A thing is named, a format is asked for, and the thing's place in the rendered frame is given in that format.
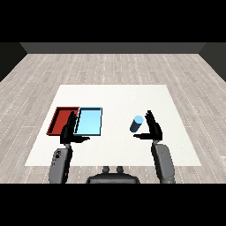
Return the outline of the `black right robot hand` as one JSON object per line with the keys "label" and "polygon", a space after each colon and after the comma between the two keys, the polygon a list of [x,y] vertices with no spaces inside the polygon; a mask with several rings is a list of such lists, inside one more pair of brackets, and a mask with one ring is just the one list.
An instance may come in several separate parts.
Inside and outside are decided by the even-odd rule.
{"label": "black right robot hand", "polygon": [[134,134],[134,137],[139,139],[151,139],[161,141],[162,129],[161,126],[155,121],[154,115],[151,110],[146,113],[145,119],[147,121],[149,133]]}

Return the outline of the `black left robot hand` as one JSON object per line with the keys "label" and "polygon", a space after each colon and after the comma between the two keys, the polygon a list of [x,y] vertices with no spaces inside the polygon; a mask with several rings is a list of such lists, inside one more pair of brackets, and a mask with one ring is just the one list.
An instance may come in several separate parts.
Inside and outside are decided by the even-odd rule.
{"label": "black left robot hand", "polygon": [[89,137],[83,136],[74,136],[74,126],[76,125],[77,116],[72,111],[67,119],[67,123],[64,125],[61,134],[60,134],[60,143],[61,144],[71,144],[74,143],[82,143],[85,140],[89,140]]}

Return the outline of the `red shallow open box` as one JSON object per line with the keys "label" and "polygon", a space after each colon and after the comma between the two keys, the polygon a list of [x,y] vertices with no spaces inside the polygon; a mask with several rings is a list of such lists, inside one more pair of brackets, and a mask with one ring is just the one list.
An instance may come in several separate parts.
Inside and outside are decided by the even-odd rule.
{"label": "red shallow open box", "polygon": [[49,124],[47,135],[59,136],[72,111],[78,115],[79,107],[57,107]]}

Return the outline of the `small blue can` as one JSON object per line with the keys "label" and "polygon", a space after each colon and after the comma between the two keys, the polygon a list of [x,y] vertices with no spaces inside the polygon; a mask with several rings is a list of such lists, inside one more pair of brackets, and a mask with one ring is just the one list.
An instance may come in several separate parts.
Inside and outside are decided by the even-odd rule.
{"label": "small blue can", "polygon": [[130,131],[136,132],[140,128],[142,123],[143,123],[143,117],[142,116],[136,116],[132,121]]}

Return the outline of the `light blue shallow open box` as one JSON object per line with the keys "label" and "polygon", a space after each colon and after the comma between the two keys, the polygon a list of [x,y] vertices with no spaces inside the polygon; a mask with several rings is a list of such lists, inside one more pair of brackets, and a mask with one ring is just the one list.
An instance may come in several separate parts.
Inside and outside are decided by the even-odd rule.
{"label": "light blue shallow open box", "polygon": [[75,136],[100,136],[102,128],[101,107],[81,107],[74,127]]}

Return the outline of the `dark grey robot body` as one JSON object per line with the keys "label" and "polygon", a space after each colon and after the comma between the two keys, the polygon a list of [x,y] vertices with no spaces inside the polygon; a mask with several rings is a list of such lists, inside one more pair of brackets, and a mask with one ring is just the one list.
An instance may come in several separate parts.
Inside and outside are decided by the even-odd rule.
{"label": "dark grey robot body", "polygon": [[104,166],[101,174],[87,179],[87,184],[139,184],[139,179],[125,174],[122,166],[117,166],[116,173],[110,173],[109,166]]}

